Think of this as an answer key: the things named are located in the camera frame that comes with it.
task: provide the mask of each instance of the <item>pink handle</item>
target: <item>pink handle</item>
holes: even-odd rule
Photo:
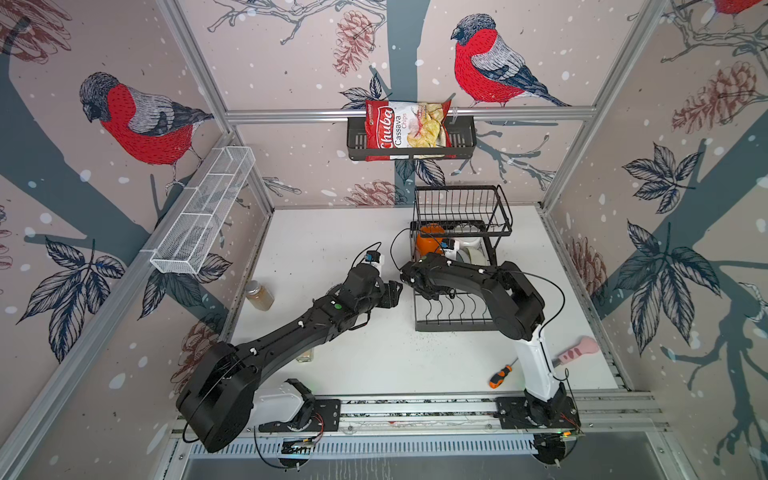
[[[588,353],[597,353],[599,351],[600,347],[598,346],[598,343],[595,342],[592,337],[586,336],[581,339],[578,345],[573,346],[560,354],[558,359],[560,359],[561,365],[565,365],[568,362],[576,360],[582,355],[587,355]]]

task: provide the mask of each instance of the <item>white tabletop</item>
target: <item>white tabletop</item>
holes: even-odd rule
[[[593,336],[562,265],[558,261],[534,207],[512,207],[512,235],[502,238],[498,263],[510,260],[521,270],[545,276],[566,295],[560,316],[545,329],[552,355]],[[272,219],[253,278],[275,297],[267,312],[245,302],[232,343],[259,338],[294,320],[333,285],[341,283],[353,257],[376,241],[386,254],[382,278],[398,280],[389,258],[389,245],[412,219],[412,209],[278,210]],[[392,249],[398,265],[409,258],[404,232]],[[544,297],[545,318],[560,308],[560,293],[549,283],[531,278]],[[504,384],[491,390],[488,380],[517,354],[512,340],[499,332],[415,331],[413,291],[405,287],[400,304],[391,310],[374,309],[370,323],[315,348],[314,360],[292,361],[268,378],[275,386],[297,378],[316,395],[397,393],[503,392],[523,390],[519,365]],[[573,389],[615,389],[614,377],[598,353],[568,364]],[[564,367],[556,374],[563,376]]]

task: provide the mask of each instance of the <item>bird's head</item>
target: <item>bird's head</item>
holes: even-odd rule
[[[475,36],[475,33],[485,29],[496,29],[496,22],[493,21],[490,15],[485,13],[467,15],[453,29],[451,40],[456,40],[463,47]]]
[[[107,95],[112,88],[120,82],[110,74],[102,71],[92,74],[80,85],[80,102],[83,104],[83,113],[88,121],[110,121]]]

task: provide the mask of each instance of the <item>white mesh basket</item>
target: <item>white mesh basket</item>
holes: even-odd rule
[[[200,272],[253,167],[249,147],[224,147],[151,258],[162,273]]]

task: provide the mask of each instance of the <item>bag of chips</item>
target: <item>bag of chips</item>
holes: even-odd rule
[[[451,101],[442,104],[409,101],[368,100],[366,136],[368,148],[450,147],[443,121]],[[445,155],[418,155],[416,158],[442,158]],[[366,161],[396,160],[408,155],[367,157]]]

